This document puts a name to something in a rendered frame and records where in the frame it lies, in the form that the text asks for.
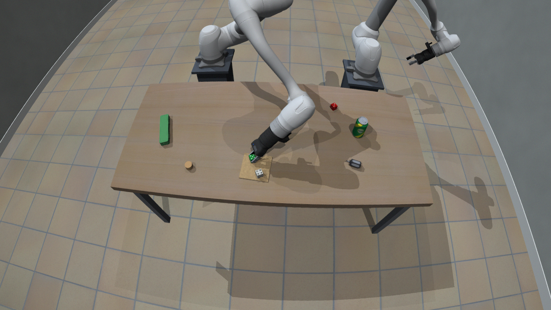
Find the tan mat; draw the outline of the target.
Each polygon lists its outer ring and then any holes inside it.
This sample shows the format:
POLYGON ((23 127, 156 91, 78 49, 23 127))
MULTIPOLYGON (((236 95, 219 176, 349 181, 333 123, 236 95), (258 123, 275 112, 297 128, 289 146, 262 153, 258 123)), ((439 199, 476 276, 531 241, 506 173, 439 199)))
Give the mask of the tan mat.
POLYGON ((239 178, 268 182, 273 156, 264 155, 255 163, 251 163, 248 155, 249 153, 244 153, 239 178), (261 178, 257 178, 255 174, 255 171, 258 169, 263 171, 263 177, 261 178))

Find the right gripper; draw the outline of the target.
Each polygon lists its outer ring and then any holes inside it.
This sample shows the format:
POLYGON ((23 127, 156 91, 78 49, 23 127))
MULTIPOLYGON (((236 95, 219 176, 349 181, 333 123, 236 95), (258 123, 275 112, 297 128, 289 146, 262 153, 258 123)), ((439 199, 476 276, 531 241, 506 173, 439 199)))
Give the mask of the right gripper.
POLYGON ((276 117, 271 123, 269 128, 264 131, 260 137, 251 143, 253 151, 249 154, 255 154, 256 157, 251 161, 255 163, 260 157, 266 154, 267 150, 274 146, 278 141, 281 143, 287 143, 291 131, 284 129, 281 123, 276 117))

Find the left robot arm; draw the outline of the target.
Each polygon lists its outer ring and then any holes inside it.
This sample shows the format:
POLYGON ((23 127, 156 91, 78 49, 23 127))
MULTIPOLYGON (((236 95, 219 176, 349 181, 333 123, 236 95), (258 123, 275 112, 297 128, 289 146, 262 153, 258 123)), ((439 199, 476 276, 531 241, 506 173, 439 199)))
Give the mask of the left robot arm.
MULTIPOLYGON (((347 71, 353 73, 354 80, 377 83, 375 71, 381 59, 381 46, 377 41, 379 28, 397 0, 379 0, 366 22, 360 23, 352 31, 353 47, 356 49, 356 62, 350 62, 347 71)), ((427 8, 431 26, 430 31, 439 44, 443 54, 460 46, 457 34, 449 35, 446 27, 437 19, 435 0, 422 0, 427 8)))

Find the green rounded box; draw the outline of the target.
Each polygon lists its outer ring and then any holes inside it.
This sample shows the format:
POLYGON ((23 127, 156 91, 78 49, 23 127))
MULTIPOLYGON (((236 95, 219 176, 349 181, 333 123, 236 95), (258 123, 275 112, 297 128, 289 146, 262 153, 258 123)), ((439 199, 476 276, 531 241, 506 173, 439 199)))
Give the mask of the green rounded box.
POLYGON ((170 120, 169 115, 160 116, 160 136, 159 143, 161 146, 168 145, 170 143, 170 120))

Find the green soda can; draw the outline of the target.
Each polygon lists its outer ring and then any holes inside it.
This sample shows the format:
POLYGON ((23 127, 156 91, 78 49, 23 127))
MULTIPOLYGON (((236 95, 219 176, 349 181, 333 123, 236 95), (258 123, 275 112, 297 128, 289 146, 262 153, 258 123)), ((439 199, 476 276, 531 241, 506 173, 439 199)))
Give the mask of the green soda can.
POLYGON ((364 135, 367 126, 368 126, 368 120, 366 117, 361 116, 357 118, 356 124, 352 131, 353 136, 356 136, 356 138, 360 139, 364 135))

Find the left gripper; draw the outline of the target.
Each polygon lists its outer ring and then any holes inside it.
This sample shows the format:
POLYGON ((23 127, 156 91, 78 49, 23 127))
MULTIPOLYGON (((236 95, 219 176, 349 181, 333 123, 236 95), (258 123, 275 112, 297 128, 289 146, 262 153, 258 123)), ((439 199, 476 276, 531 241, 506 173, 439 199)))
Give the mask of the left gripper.
POLYGON ((430 47, 430 44, 432 44, 432 42, 431 43, 426 42, 425 45, 428 49, 422 51, 421 53, 412 54, 408 56, 407 60, 411 59, 412 57, 415 57, 415 61, 410 62, 409 65, 415 64, 416 62, 418 65, 420 65, 423 62, 434 58, 435 56, 438 57, 443 54, 438 43, 433 44, 431 47, 430 47))

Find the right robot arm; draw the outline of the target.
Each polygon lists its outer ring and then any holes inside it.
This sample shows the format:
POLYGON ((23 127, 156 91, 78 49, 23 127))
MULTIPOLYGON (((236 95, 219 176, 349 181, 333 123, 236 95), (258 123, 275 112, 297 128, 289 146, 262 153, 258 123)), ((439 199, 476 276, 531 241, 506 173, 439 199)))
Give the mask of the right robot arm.
POLYGON ((283 82, 288 91, 288 104, 278 115, 278 121, 288 131, 293 131, 312 117, 315 104, 297 83, 270 48, 264 37, 260 21, 287 10, 293 0, 228 0, 234 21, 219 28, 205 26, 199 35, 201 61, 199 68, 224 67, 228 47, 249 40, 260 57, 283 82))

